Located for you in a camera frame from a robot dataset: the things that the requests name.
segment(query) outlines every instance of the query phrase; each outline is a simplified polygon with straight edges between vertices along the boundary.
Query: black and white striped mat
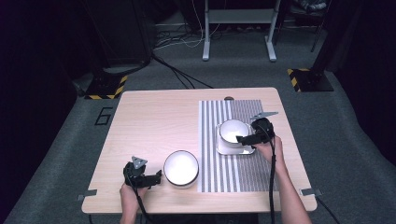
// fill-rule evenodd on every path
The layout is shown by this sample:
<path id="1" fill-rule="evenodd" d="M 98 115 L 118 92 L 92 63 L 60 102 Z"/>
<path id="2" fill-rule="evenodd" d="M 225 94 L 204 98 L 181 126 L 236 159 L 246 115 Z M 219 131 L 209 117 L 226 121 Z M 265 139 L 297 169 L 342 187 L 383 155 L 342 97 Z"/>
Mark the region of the black and white striped mat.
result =
<path id="1" fill-rule="evenodd" d="M 268 191 L 271 165 L 255 151 L 250 155 L 221 155 L 216 151 L 216 126 L 227 119 L 251 123 L 262 112 L 260 100 L 199 102 L 199 192 Z"/>

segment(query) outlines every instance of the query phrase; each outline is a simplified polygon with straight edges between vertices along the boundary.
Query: yellow and black tape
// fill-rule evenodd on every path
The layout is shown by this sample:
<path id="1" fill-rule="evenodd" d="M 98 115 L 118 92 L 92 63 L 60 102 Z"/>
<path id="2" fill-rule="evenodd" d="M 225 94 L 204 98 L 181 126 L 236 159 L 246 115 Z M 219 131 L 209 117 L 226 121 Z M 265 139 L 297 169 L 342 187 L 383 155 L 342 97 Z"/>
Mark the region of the yellow and black tape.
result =
<path id="1" fill-rule="evenodd" d="M 125 85 L 127 76 L 123 77 L 120 80 L 120 85 L 117 87 L 117 89 L 110 94 L 96 94 L 96 95 L 85 95 L 85 99 L 91 99 L 91 100 L 105 100 L 105 99 L 117 99 L 120 97 L 123 87 Z"/>
<path id="2" fill-rule="evenodd" d="M 300 86 L 298 84 L 297 78 L 294 75 L 295 71 L 309 71 L 307 68 L 301 68 L 301 69 L 288 69 L 288 74 L 290 77 L 291 85 L 293 86 L 295 91 L 301 91 Z"/>

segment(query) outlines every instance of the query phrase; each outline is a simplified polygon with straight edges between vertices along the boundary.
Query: metal bracket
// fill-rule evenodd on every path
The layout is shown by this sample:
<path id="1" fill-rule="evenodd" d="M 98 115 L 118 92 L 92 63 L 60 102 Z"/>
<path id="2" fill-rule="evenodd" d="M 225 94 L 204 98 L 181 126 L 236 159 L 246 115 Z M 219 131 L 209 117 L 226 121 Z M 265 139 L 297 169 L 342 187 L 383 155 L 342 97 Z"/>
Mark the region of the metal bracket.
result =
<path id="1" fill-rule="evenodd" d="M 269 116 L 276 115 L 276 114 L 277 114 L 277 112 L 261 112 L 258 115 L 251 117 L 250 119 L 263 119 L 265 117 L 269 117 Z"/>
<path id="2" fill-rule="evenodd" d="M 314 194 L 315 197 L 318 197 L 323 194 L 320 189 L 300 189 L 300 194 L 303 196 Z"/>
<path id="3" fill-rule="evenodd" d="M 132 162 L 134 163 L 134 168 L 137 170 L 140 167 L 144 166 L 148 161 L 137 158 L 135 156 L 132 156 Z"/>
<path id="4" fill-rule="evenodd" d="M 88 190 L 85 191 L 84 194 L 79 194 L 79 195 L 77 196 L 77 198 L 76 198 L 76 201 L 79 202 L 79 201 L 84 200 L 85 197 L 95 196 L 96 193 L 97 193 L 97 191 L 98 191 L 97 189 L 88 189 Z"/>

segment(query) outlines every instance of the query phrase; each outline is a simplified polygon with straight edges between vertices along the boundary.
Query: white bowl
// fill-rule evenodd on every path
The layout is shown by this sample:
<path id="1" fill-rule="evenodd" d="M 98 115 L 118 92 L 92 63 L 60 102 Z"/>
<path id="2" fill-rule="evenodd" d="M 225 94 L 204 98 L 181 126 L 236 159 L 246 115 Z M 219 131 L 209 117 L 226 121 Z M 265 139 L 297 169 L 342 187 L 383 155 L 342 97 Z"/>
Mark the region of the white bowl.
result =
<path id="1" fill-rule="evenodd" d="M 176 151 L 166 159 L 163 172 L 174 186 L 188 188 L 198 177 L 198 160 L 188 151 Z"/>
<path id="2" fill-rule="evenodd" d="M 230 147 L 241 147 L 236 136 L 248 136 L 250 129 L 246 123 L 238 119 L 228 119 L 219 126 L 219 135 L 221 139 Z"/>

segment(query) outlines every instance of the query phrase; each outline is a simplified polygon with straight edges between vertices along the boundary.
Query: gray floor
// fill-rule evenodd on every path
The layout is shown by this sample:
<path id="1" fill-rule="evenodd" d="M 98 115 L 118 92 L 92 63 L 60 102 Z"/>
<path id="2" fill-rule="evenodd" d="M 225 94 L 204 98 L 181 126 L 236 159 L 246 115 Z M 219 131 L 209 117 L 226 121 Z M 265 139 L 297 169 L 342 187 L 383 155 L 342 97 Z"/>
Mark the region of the gray floor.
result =
<path id="1" fill-rule="evenodd" d="M 332 73 L 331 92 L 295 92 L 288 68 L 310 67 L 314 35 L 285 30 L 270 63 L 263 33 L 224 35 L 212 41 L 210 61 L 202 61 L 203 43 L 155 50 L 181 71 L 215 88 L 275 87 L 285 107 L 305 169 L 314 188 L 341 223 L 396 223 L 396 168 L 378 152 L 361 130 L 346 94 Z M 76 82 L 86 89 L 91 76 Z M 152 62 L 128 76 L 126 91 L 184 89 L 175 75 Z M 78 194 L 88 188 L 109 125 L 95 126 L 103 107 L 114 115 L 119 99 L 78 98 L 47 157 L 8 216 L 6 223 L 89 223 Z M 321 206 L 310 213 L 314 223 L 333 223 Z M 269 223 L 269 214 L 259 214 Z M 117 223 L 119 215 L 92 216 L 93 223 Z"/>

